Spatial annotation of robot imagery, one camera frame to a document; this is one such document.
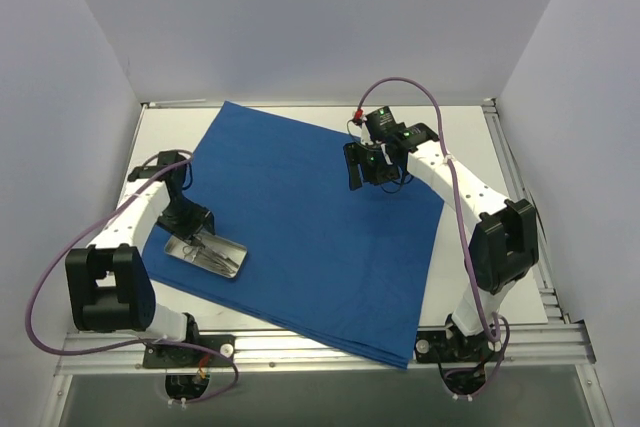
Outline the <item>steel instrument tray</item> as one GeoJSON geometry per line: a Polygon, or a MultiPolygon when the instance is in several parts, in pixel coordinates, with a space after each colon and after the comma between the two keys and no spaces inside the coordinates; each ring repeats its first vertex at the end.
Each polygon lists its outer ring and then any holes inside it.
{"type": "Polygon", "coordinates": [[[232,259],[234,262],[236,262],[239,265],[239,270],[238,273],[240,272],[241,267],[244,264],[244,261],[248,255],[248,249],[241,245],[241,244],[237,244],[234,242],[231,242],[225,238],[219,237],[217,235],[211,235],[208,234],[206,232],[202,232],[195,240],[193,240],[192,242],[183,242],[180,239],[171,236],[169,238],[169,240],[167,241],[167,243],[165,244],[165,248],[164,248],[164,252],[178,260],[184,261],[186,263],[191,264],[188,261],[184,260],[184,254],[182,251],[182,248],[185,245],[204,245],[205,247],[212,249],[224,256],[229,257],[230,259],[232,259]]]}

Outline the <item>blue surgical wrap cloth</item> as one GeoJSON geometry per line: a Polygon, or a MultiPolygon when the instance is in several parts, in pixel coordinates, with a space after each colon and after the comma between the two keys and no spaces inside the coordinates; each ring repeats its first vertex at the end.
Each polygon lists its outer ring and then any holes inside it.
{"type": "Polygon", "coordinates": [[[351,192],[345,134],[226,103],[219,110],[148,113],[138,152],[195,155],[193,201],[216,232],[246,246],[232,280],[172,257],[155,229],[144,249],[167,286],[405,368],[412,356],[443,209],[427,186],[351,192]]]}

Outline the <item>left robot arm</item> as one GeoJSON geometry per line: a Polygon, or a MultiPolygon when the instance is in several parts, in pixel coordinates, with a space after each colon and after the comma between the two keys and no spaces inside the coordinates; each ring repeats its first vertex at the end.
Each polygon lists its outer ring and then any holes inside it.
{"type": "Polygon", "coordinates": [[[156,226],[195,247],[203,245],[204,233],[215,232],[212,212],[184,195],[190,162],[189,151],[167,150],[135,167],[113,219],[87,247],[73,248],[65,258],[78,330],[166,340],[166,355],[179,366],[201,356],[197,323],[157,302],[142,253],[156,226]]]}

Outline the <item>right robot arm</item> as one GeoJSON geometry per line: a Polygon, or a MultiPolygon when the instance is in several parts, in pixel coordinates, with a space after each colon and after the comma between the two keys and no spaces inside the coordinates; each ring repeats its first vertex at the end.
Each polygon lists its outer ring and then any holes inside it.
{"type": "Polygon", "coordinates": [[[443,337],[447,353],[469,358],[480,347],[479,334],[499,341],[506,325],[499,318],[501,304],[539,260],[534,206],[477,177],[448,151],[441,130],[398,122],[389,107],[357,109],[347,125],[361,130],[343,147],[350,190],[364,184],[403,187],[414,179],[455,212],[468,286],[451,315],[455,327],[443,337]]]}

